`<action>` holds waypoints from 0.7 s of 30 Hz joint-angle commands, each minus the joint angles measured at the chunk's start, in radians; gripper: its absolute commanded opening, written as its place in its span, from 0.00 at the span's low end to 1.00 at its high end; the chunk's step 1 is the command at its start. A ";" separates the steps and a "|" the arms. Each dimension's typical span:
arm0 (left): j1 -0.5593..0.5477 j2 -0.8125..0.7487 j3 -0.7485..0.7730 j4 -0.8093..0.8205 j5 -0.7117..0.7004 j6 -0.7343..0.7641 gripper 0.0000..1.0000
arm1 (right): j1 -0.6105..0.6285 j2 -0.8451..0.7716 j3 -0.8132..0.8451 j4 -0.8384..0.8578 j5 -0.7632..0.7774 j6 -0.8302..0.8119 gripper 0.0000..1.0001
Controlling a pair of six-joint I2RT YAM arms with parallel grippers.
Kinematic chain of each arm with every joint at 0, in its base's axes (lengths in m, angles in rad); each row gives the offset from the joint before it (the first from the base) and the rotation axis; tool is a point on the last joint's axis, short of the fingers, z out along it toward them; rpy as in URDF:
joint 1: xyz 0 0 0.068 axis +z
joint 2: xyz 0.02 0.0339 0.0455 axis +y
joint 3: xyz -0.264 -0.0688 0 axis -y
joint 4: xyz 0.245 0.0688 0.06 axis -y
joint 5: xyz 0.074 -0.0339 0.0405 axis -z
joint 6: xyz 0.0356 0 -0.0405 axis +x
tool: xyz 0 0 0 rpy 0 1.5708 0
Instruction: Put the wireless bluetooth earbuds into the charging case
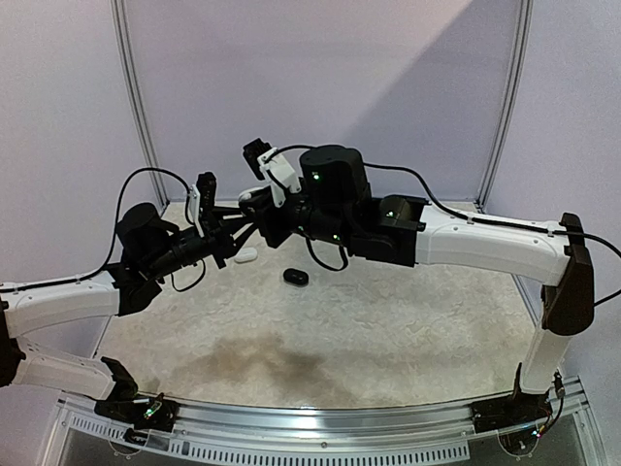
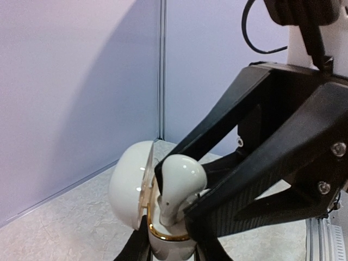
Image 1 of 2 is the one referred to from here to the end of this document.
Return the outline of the small white charging case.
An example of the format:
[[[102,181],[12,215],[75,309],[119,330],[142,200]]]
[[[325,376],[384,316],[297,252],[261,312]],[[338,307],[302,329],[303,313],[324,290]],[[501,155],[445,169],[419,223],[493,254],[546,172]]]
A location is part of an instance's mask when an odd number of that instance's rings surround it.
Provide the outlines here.
[[[238,196],[238,207],[244,215],[252,216],[270,200],[270,194],[271,190],[267,186],[246,189]]]

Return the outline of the white oval charging case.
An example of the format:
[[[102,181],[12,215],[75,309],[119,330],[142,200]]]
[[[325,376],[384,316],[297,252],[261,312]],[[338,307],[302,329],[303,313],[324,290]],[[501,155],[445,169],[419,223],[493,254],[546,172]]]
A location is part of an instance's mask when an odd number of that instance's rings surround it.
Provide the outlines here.
[[[248,263],[258,258],[256,248],[242,248],[235,256],[234,261],[239,264]]]

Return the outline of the black oval charging case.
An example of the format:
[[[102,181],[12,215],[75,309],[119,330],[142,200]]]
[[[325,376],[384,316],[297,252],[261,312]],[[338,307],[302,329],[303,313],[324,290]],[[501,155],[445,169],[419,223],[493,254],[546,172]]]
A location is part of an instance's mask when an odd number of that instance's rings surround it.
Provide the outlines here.
[[[285,269],[282,277],[286,283],[299,287],[307,286],[310,282],[310,276],[307,272],[294,268]]]

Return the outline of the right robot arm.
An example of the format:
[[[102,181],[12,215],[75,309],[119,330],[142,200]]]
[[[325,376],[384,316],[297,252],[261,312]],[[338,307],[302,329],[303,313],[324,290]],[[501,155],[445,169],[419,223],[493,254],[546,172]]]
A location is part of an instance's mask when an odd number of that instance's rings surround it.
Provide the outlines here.
[[[342,259],[457,265],[539,282],[541,318],[512,392],[472,403],[471,413],[478,432],[552,423],[558,410],[549,398],[562,392],[558,366],[571,338],[594,319],[594,267],[578,216],[528,222],[456,211],[433,195],[376,198],[368,163],[343,146],[300,146],[297,166],[260,140],[243,155],[267,186],[242,195],[240,206],[271,248],[296,234],[337,246]]]

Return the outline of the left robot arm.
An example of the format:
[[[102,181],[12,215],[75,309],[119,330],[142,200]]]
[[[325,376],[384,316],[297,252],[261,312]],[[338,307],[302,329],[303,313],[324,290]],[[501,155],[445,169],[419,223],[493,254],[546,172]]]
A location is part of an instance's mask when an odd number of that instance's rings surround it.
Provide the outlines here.
[[[239,208],[200,212],[180,229],[150,203],[129,209],[116,225],[122,244],[117,263],[91,278],[58,284],[15,284],[1,300],[1,384],[40,385],[95,400],[97,415],[138,430],[172,431],[180,405],[164,394],[144,396],[117,360],[80,357],[30,342],[26,334],[55,324],[145,310],[165,278],[212,257],[219,267],[237,254],[254,227]]]

